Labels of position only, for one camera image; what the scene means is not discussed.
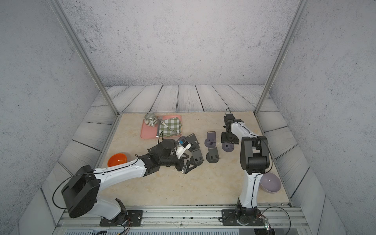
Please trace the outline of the dark green phone stand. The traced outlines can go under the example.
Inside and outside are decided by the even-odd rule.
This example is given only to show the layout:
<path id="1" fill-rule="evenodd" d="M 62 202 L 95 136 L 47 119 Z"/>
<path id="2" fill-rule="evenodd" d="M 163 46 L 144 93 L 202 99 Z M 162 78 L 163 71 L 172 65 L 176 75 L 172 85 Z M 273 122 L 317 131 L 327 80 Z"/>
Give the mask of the dark green phone stand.
<path id="1" fill-rule="evenodd" d="M 207 162 L 215 164 L 219 161 L 219 153 L 217 147 L 208 148 L 208 153 L 206 154 Z"/>
<path id="2" fill-rule="evenodd" d="M 197 166 L 200 166 L 200 165 L 203 164 L 204 159 L 203 159 L 203 155 L 202 155 L 202 152 L 201 152 L 200 149 L 197 149 L 197 150 L 193 151 L 192 152 L 192 156 L 194 157 Z"/>
<path id="3" fill-rule="evenodd" d="M 197 149 L 200 149 L 199 142 L 198 142 L 197 137 L 194 133 L 188 135 L 187 140 L 191 144 L 191 147 L 189 148 L 189 152 L 193 152 Z"/>

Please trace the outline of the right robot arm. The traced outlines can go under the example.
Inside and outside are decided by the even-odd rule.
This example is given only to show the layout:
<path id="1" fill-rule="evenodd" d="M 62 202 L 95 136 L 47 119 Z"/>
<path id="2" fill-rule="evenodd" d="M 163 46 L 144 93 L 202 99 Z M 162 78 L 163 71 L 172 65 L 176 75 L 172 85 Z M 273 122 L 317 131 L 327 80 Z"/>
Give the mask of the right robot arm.
<path id="1" fill-rule="evenodd" d="M 243 120 L 236 119 L 232 113 L 225 114 L 224 128 L 226 131 L 221 134 L 221 142 L 240 145 L 240 165 L 245 178 L 235 215 L 239 222 L 245 223 L 256 219 L 259 214 L 259 184 L 271 164 L 268 140 L 251 131 Z"/>

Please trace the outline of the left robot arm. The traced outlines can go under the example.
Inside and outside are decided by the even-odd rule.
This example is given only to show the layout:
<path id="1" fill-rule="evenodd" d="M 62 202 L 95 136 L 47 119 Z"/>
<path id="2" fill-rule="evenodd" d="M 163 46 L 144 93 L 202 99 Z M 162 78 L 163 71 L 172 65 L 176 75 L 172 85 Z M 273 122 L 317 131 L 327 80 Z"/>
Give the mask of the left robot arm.
<path id="1" fill-rule="evenodd" d="M 197 168 L 197 164 L 192 163 L 185 153 L 189 148 L 190 143 L 186 141 L 162 140 L 145 155 L 128 163 L 96 169 L 89 165 L 81 167 L 61 191 L 69 216 L 77 218 L 89 213 L 102 217 L 108 223 L 123 224 L 130 217 L 122 201 L 101 199 L 98 193 L 118 183 L 156 173 L 163 166 L 173 166 L 187 174 Z"/>

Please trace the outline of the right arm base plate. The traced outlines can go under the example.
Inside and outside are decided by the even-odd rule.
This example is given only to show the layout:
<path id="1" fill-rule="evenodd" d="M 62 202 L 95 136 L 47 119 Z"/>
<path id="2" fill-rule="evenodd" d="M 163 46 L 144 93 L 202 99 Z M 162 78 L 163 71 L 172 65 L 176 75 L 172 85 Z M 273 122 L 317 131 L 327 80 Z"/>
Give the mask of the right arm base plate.
<path id="1" fill-rule="evenodd" d="M 235 209 L 222 210 L 221 217 L 218 219 L 224 226 L 264 226 L 264 220 L 261 218 L 261 212 L 258 208 L 239 211 Z"/>

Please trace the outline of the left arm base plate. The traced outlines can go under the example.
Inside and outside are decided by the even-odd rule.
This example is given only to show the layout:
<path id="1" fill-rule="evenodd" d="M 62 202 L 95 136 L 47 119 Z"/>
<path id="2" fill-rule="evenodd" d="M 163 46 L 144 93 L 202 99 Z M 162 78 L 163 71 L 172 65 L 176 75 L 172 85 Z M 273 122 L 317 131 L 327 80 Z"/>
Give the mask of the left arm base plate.
<path id="1" fill-rule="evenodd" d="M 99 226 L 115 227 L 118 225 L 125 225 L 129 227 L 140 227 L 143 218 L 143 213 L 143 210 L 121 211 L 114 219 L 108 220 L 103 217 L 100 221 Z"/>

